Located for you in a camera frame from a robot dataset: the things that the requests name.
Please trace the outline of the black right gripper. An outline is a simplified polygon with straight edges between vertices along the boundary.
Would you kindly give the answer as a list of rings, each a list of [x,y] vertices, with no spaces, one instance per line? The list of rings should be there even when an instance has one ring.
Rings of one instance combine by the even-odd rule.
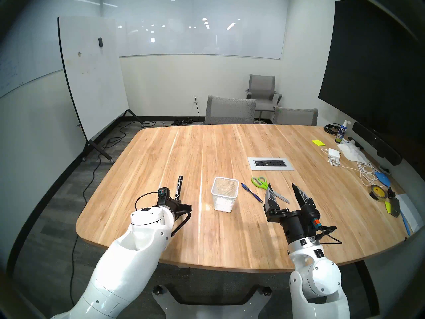
[[[264,200],[264,212],[267,221],[279,223],[282,226],[288,244],[299,239],[316,236],[317,228],[313,221],[318,219],[318,210],[313,199],[308,197],[294,183],[292,183],[292,189],[300,210],[281,209],[270,183],[267,186]]]

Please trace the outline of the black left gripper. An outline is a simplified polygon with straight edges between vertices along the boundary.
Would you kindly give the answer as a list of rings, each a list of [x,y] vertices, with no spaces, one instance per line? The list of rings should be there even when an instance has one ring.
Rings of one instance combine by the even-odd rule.
[[[191,213],[192,211],[192,205],[182,204],[180,203],[180,200],[173,198],[170,198],[170,205],[166,206],[171,212],[174,222],[178,220],[184,213]]]

